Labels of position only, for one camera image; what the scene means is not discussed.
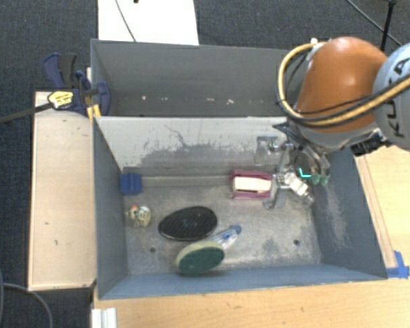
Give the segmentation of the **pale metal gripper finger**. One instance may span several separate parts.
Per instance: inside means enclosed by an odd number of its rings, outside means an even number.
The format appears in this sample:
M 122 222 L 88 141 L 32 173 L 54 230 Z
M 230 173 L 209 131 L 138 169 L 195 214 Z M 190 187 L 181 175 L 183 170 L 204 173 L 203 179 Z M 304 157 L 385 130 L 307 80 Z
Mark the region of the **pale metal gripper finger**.
M 288 172 L 288 186 L 296 195 L 298 195 L 307 204 L 314 203 L 314 197 L 310 193 L 308 184 L 305 183 L 294 172 Z
M 289 186 L 285 183 L 283 174 L 273 174 L 269 198 L 262 201 L 267 210 L 283 208 Z

